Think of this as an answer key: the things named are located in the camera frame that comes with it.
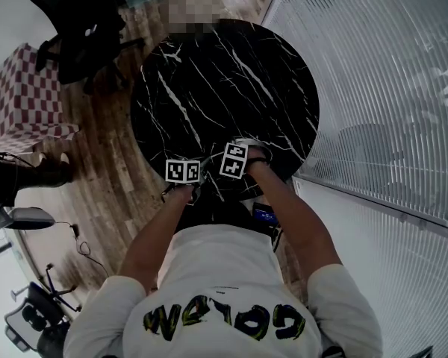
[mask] forearm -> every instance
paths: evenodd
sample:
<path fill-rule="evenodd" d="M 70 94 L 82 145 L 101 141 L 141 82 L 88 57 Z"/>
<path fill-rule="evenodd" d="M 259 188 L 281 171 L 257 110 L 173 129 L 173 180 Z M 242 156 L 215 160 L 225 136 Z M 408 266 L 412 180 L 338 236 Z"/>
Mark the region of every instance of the forearm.
<path fill-rule="evenodd" d="M 320 266 L 341 263 L 322 220 L 269 166 L 253 163 L 248 173 L 262 189 L 276 213 L 306 277 Z"/>
<path fill-rule="evenodd" d="M 149 293 L 158 274 L 192 188 L 175 190 L 155 217 L 138 233 L 126 253 L 119 275 L 140 281 Z"/>

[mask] round table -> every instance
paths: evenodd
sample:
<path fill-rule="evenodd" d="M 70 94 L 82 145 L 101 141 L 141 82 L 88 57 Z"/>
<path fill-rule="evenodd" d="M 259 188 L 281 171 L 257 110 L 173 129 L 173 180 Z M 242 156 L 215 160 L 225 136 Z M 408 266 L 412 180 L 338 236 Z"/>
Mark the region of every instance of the round table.
<path fill-rule="evenodd" d="M 167 159 L 208 160 L 205 179 L 224 200 L 261 195 L 254 180 L 219 174 L 225 144 L 256 139 L 287 180 L 317 135 L 317 88 L 281 37 L 250 22 L 221 19 L 207 33 L 173 34 L 146 58 L 132 102 L 134 136 L 164 177 Z"/>

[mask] person's left arm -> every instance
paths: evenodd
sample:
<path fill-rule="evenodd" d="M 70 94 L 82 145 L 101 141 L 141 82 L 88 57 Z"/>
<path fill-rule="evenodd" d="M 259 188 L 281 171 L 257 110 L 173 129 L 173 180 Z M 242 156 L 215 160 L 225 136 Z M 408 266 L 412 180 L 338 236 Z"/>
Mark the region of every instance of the person's left arm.
<path fill-rule="evenodd" d="M 66 336 L 65 358 L 123 356 L 122 334 L 126 322 L 149 293 L 192 191 L 191 186 L 175 189 L 134 238 L 118 275 L 105 281 L 72 323 Z"/>

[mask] red and white checkered cloth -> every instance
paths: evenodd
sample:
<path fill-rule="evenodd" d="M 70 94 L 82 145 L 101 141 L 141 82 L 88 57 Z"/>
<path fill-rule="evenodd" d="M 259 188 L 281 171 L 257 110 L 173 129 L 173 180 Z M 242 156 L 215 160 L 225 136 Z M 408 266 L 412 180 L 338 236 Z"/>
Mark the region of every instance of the red and white checkered cloth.
<path fill-rule="evenodd" d="M 19 154 L 48 136 L 71 139 L 77 125 L 63 122 L 57 64 L 35 71 L 37 50 L 21 44 L 0 66 L 0 151 Z"/>

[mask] power cord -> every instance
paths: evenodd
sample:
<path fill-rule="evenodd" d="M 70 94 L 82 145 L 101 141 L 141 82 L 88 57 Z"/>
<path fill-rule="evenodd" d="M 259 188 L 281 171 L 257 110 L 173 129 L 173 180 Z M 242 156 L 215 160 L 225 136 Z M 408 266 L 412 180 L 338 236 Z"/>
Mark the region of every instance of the power cord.
<path fill-rule="evenodd" d="M 79 232 L 77 224 L 70 224 L 69 222 L 55 222 L 55 224 L 67 224 L 67 225 L 69 225 L 69 227 L 73 231 L 73 237 L 75 238 L 75 241 L 76 241 L 76 251 L 81 256 L 86 257 L 88 260 L 90 260 L 93 263 L 101 266 L 103 268 L 103 271 L 105 271 L 106 277 L 110 277 L 110 275 L 108 274 L 108 271 L 106 270 L 105 266 L 103 264 L 101 264 L 99 261 L 97 261 L 97 260 L 95 260 L 95 259 L 93 259 L 91 257 L 91 248 L 88 245 L 88 242 L 79 242 L 78 241 L 78 238 L 80 236 L 80 232 Z"/>

